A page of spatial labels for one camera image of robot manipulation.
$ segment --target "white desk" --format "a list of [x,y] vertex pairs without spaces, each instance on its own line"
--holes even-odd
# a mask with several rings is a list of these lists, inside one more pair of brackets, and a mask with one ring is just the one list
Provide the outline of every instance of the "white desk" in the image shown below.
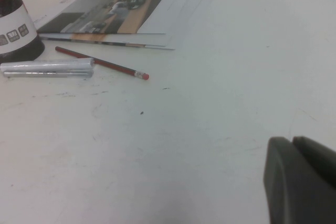
[[[34,16],[56,0],[24,1]],[[336,149],[335,14],[214,0],[175,51],[45,42],[43,59],[63,46],[151,79],[0,78],[0,223],[269,223],[268,139]]]

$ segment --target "pencil eraser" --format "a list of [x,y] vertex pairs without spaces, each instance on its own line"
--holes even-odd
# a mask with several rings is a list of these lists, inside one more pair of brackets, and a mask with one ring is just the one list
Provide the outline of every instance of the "pencil eraser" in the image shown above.
[[149,79],[149,74],[144,73],[144,74],[142,75],[142,78],[143,78],[144,80],[148,80],[148,79]]

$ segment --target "pencil holder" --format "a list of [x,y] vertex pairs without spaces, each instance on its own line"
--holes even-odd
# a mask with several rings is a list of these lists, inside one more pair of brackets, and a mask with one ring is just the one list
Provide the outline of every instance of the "pencil holder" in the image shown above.
[[45,47],[22,0],[0,0],[0,63],[35,60]]

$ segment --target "pencil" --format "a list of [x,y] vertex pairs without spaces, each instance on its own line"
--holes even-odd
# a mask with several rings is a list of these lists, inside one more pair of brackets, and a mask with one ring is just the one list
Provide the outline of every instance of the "pencil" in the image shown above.
[[95,64],[102,65],[104,67],[111,68],[111,69],[117,70],[119,72],[123,72],[123,73],[129,74],[131,76],[138,77],[138,78],[143,79],[143,80],[148,80],[149,79],[149,74],[144,73],[144,72],[140,72],[140,71],[136,71],[134,69],[126,68],[126,67],[108,62],[108,61],[100,60],[100,59],[97,59],[95,57],[84,55],[84,54],[81,54],[79,52],[74,52],[74,51],[71,51],[71,50],[68,50],[68,49],[65,49],[65,48],[61,48],[61,47],[55,47],[55,50],[58,51],[58,52],[62,52],[63,54],[75,56],[77,58],[93,58],[95,60],[94,61]]

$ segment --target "stack of papers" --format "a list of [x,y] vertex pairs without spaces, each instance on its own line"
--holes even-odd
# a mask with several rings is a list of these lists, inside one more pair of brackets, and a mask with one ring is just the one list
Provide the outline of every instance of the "stack of papers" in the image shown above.
[[42,39],[175,49],[211,1],[61,0],[34,24]]

